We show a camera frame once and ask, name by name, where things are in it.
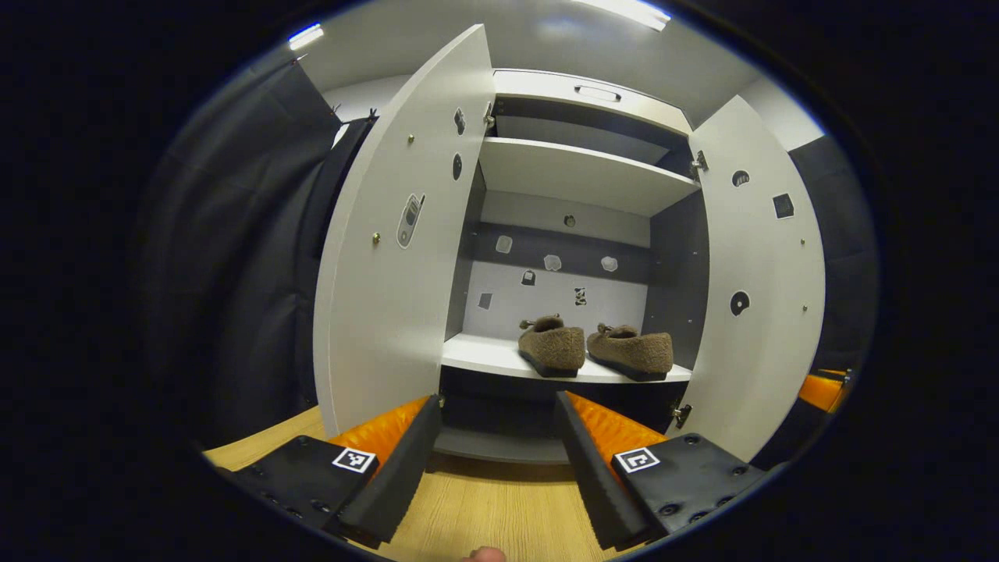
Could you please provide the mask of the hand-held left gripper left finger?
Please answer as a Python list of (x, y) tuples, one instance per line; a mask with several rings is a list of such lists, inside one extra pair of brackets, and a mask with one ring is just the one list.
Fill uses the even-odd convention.
[(379, 414), (339, 436), (300, 435), (238, 470), (240, 490), (308, 528), (378, 549), (395, 536), (442, 428), (443, 396)]

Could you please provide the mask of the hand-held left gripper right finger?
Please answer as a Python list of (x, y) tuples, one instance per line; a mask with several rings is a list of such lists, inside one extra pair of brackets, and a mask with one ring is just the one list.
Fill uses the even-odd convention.
[(677, 534), (727, 509), (766, 476), (700, 434), (670, 438), (567, 391), (556, 393), (554, 425), (603, 549)]

